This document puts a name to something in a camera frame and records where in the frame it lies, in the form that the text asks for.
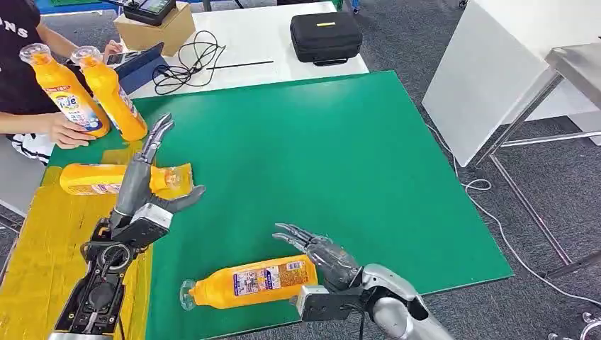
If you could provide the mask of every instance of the black zipper case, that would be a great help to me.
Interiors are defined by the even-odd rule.
[[[317,66],[345,63],[363,43],[354,18],[345,12],[294,16],[290,34],[298,60]]]

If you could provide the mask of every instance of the black t-shirt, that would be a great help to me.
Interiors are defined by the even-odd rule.
[[[0,111],[18,115],[59,111],[35,80],[31,66],[19,58],[21,48],[42,43],[35,29],[39,23],[40,11],[33,0],[0,0]]]

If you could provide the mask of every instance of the orange detergent bottle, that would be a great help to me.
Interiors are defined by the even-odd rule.
[[[185,280],[179,301],[185,310],[196,305],[223,309],[286,300],[303,285],[317,284],[313,262],[297,255],[220,269],[198,282]]]
[[[79,164],[67,165],[60,173],[60,186],[72,195],[103,195],[118,193],[127,165]],[[181,190],[182,195],[192,189],[192,167],[189,163],[172,168],[150,168],[150,190]]]
[[[119,85],[119,76],[102,61],[102,54],[94,46],[81,46],[71,60],[82,68],[86,83],[106,111],[121,137],[127,141],[141,140],[148,128],[128,95]]]
[[[73,123],[86,128],[88,135],[102,137],[111,129],[106,114],[94,102],[75,74],[59,64],[44,44],[23,47],[19,57],[35,72],[35,79],[56,106]]]

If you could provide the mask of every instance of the person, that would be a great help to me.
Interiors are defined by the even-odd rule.
[[[54,144],[63,149],[86,146],[94,137],[68,119],[35,80],[31,66],[19,58],[21,48],[44,43],[56,55],[69,58],[77,46],[40,20],[33,0],[0,0],[0,134],[21,154],[47,164]],[[121,52],[111,40],[107,55]],[[85,85],[83,75],[68,65]]]

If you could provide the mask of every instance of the white panel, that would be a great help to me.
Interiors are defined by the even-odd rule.
[[[584,132],[601,131],[601,111],[569,115],[568,118]],[[601,137],[591,137],[590,140],[601,145]]]
[[[561,117],[579,113],[597,112],[599,108],[586,98],[572,83],[563,80],[537,107],[527,120]],[[504,123],[511,123],[508,116]]]
[[[422,102],[461,166],[545,69],[478,2],[468,3]]]
[[[26,216],[45,169],[41,162],[15,151],[0,135],[0,204]]]
[[[551,48],[599,42],[599,0],[473,0],[544,60]]]

